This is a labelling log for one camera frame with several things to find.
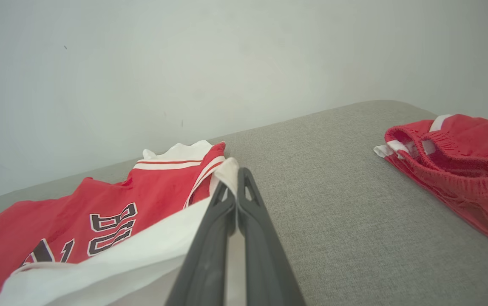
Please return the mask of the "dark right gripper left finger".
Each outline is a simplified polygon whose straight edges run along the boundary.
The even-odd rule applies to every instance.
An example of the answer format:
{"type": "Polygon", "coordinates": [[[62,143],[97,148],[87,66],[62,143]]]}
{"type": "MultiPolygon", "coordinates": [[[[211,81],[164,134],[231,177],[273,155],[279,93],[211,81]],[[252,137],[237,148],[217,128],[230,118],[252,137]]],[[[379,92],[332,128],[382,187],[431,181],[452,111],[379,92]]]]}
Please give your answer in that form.
{"type": "Polygon", "coordinates": [[[219,182],[165,304],[223,306],[228,239],[235,231],[235,196],[219,182]]]}

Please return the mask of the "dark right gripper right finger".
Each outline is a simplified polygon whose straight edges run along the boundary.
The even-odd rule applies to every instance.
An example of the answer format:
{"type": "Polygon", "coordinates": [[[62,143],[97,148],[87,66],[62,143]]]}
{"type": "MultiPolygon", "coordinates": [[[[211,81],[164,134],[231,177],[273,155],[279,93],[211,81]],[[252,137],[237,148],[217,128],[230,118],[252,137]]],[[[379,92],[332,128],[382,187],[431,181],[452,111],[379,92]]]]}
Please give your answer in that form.
{"type": "Polygon", "coordinates": [[[304,306],[304,296],[254,177],[238,171],[238,228],[245,239],[248,306],[304,306]]]}

